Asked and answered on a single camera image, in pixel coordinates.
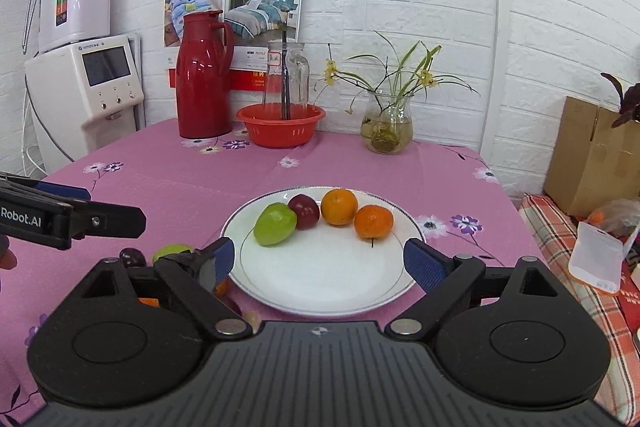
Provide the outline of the person's left hand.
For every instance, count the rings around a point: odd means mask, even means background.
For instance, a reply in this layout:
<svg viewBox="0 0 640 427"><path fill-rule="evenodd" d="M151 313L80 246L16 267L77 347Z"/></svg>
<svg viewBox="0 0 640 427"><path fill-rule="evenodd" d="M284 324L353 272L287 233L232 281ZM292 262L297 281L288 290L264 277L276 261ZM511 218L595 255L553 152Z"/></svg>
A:
<svg viewBox="0 0 640 427"><path fill-rule="evenodd" d="M17 260L10 248L9 237L0 235L0 269L12 270L16 267Z"/></svg>

